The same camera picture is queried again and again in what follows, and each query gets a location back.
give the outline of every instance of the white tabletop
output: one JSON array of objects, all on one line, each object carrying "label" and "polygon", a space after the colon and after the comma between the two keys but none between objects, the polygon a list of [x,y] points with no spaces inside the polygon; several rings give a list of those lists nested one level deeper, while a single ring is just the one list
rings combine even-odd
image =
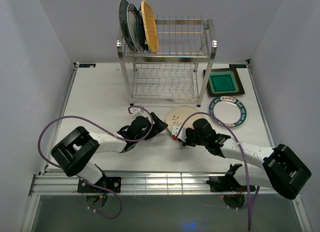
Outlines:
[{"label": "white tabletop", "polygon": [[[228,64],[215,63],[213,69],[228,68]],[[197,77],[199,88],[203,81],[203,69],[206,64],[199,64]],[[232,128],[241,142],[258,146],[269,146],[263,118],[257,103],[249,71],[237,68],[245,95],[235,96],[247,111],[245,122]],[[128,69],[129,81],[133,81],[134,71]],[[212,97],[205,92],[200,108],[196,104],[187,104],[199,111],[209,112]],[[161,120],[166,113],[181,103],[135,103],[143,105],[154,112]],[[118,131],[125,125],[130,125],[133,118],[128,114],[129,102],[123,75],[119,63],[97,63],[95,68],[79,68],[76,72],[69,100],[64,115],[82,116],[101,125],[111,132]],[[228,134],[221,125],[207,118],[217,133]],[[84,126],[88,131],[102,133],[98,128],[79,119],[64,119],[61,123],[57,142],[78,126]],[[172,139],[169,131],[163,131],[153,139],[140,141],[136,147],[126,153],[98,153],[90,160],[103,170],[136,171],[136,172],[226,172],[229,164],[239,163],[238,160],[226,159],[210,154],[204,147],[183,147]]]}]

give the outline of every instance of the gray wall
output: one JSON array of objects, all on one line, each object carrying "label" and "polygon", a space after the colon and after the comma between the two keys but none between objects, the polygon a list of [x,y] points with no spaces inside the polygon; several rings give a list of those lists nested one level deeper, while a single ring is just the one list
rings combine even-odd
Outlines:
[{"label": "gray wall", "polygon": [[312,177],[302,199],[320,231],[320,0],[284,0],[252,58],[252,72],[276,143],[289,145]]},{"label": "gray wall", "polygon": [[39,0],[0,0],[0,25],[0,231],[16,232],[42,163],[38,136],[58,115],[72,63]]},{"label": "gray wall", "polygon": [[[121,0],[40,0],[73,62],[118,61]],[[127,0],[137,7],[141,0]],[[213,19],[218,61],[253,56],[283,0],[146,0],[161,17]]]}]

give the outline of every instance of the dish rack shelf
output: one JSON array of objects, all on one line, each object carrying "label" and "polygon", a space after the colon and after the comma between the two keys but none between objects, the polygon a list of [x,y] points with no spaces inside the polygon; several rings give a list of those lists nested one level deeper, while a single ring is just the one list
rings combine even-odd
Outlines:
[{"label": "dish rack shelf", "polygon": [[[205,73],[199,91],[198,65],[207,63],[206,71],[211,71],[217,52],[213,20],[169,17],[157,18],[155,24],[159,41],[156,53],[131,51],[119,29],[116,46],[130,105],[169,101],[195,102],[200,107],[210,73]],[[132,83],[127,62],[133,64]]]}]

